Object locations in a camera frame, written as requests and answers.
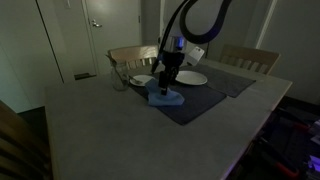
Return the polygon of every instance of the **wooden chair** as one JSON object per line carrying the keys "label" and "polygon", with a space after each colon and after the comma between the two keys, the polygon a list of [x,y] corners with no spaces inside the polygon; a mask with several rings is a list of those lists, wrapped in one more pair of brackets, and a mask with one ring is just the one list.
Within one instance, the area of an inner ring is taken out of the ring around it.
{"label": "wooden chair", "polygon": [[269,74],[279,57],[279,53],[225,45],[219,61],[251,71]]}
{"label": "wooden chair", "polygon": [[0,100],[0,174],[5,174],[2,177],[52,179],[50,162],[48,145]]}
{"label": "wooden chair", "polygon": [[158,56],[158,46],[132,46],[108,51],[111,61],[127,62],[128,69],[136,69],[143,66],[152,65]]}

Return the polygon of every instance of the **door handle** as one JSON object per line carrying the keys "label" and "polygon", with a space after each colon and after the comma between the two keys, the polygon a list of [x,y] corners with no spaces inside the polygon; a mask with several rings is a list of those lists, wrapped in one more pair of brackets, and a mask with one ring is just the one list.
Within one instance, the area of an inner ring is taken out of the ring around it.
{"label": "door handle", "polygon": [[95,27],[95,28],[101,28],[102,27],[102,25],[98,24],[95,19],[93,19],[91,22],[92,22],[92,26]]}

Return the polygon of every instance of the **blue cloth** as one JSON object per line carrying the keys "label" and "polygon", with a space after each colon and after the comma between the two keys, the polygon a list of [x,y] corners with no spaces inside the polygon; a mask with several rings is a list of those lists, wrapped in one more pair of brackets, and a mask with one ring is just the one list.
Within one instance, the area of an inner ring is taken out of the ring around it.
{"label": "blue cloth", "polygon": [[149,95],[148,104],[150,106],[179,106],[184,102],[184,98],[180,93],[171,91],[168,88],[167,95],[161,95],[161,90],[158,87],[158,80],[151,79],[145,84]]}

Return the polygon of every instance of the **placemat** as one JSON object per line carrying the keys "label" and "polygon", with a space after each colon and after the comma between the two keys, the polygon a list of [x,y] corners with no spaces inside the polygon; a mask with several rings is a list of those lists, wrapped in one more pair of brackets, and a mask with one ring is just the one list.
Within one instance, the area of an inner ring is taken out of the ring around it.
{"label": "placemat", "polygon": [[[148,91],[145,87],[133,85],[130,87],[148,100]],[[188,124],[226,98],[225,94],[205,85],[175,85],[170,86],[170,89],[179,92],[185,98],[184,103],[181,106],[161,106],[156,108],[180,125]]]}
{"label": "placemat", "polygon": [[237,97],[243,90],[255,82],[255,80],[237,76],[206,65],[185,66],[180,70],[196,71],[208,78],[207,85],[212,89],[227,94],[230,97]]}

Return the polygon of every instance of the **gray tabletop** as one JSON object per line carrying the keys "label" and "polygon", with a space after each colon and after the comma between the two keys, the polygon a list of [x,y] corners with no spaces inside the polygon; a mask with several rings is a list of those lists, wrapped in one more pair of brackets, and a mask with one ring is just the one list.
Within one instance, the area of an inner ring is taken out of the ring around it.
{"label": "gray tabletop", "polygon": [[108,76],[47,88],[54,178],[224,179],[291,82],[213,61],[202,63],[257,82],[186,126],[147,106],[130,88],[113,90]]}

